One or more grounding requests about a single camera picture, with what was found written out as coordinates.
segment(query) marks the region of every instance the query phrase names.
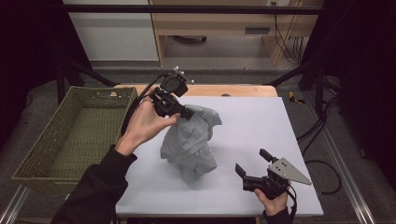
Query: hand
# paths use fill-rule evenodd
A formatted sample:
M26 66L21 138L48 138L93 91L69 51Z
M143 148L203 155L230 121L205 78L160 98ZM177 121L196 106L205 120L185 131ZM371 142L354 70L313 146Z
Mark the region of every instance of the hand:
M154 88L151 88L147 95L153 91ZM125 134L115 149L122 155L130 156L138 146L155 137L164 128L176 124L179 117L178 113L167 119L158 116L151 99L146 96L132 114Z
M274 216L287 207L287 192L283 192L281 195L274 198L273 200L269 200L265 196L265 194L259 189L254 189L254 192L256 193L256 196L260 200L260 202L262 202L262 204L264 205L265 213L267 214L267 216Z

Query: crumpled cloth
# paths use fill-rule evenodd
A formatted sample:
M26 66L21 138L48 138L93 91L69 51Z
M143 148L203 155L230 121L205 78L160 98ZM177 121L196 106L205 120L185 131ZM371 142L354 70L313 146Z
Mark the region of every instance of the crumpled cloth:
M222 123L219 113L213 109L185 106L194 115L190 120L178 119L177 124L169 128L163 139L161 158L178 165L182 179L193 183L217 167L207 142L213 136L213 127Z

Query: wicker basket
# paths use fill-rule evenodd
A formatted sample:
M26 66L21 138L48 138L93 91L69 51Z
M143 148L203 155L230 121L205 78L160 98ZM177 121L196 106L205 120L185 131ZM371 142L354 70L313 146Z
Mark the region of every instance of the wicker basket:
M71 87L12 179L41 193L70 193L120 138L136 95L135 88Z

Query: white tabletop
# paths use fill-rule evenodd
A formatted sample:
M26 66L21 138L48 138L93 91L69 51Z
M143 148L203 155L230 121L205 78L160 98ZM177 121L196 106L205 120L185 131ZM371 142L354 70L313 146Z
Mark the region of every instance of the white tabletop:
M185 105L201 105L219 112L208 142L218 167L187 185L173 164L160 158L167 129L140 146L126 176L129 187L117 203L119 216L138 217L257 217L263 205L253 192L242 190L238 163L247 175L267 175L270 164L260 148L286 158L309 179L283 101L279 97L183 96ZM323 210L314 186L292 182L297 191L297 216L321 216Z

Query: black jacket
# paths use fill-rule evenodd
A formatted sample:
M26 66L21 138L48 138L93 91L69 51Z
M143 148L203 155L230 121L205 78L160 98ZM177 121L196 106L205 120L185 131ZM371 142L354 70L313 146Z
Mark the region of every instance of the black jacket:
M109 224L116 214L116 203L128 187L125 175L136 159L135 155L121 155L112 146L100 164L87 169L51 223ZM272 217L263 214L268 224L290 223L287 209Z

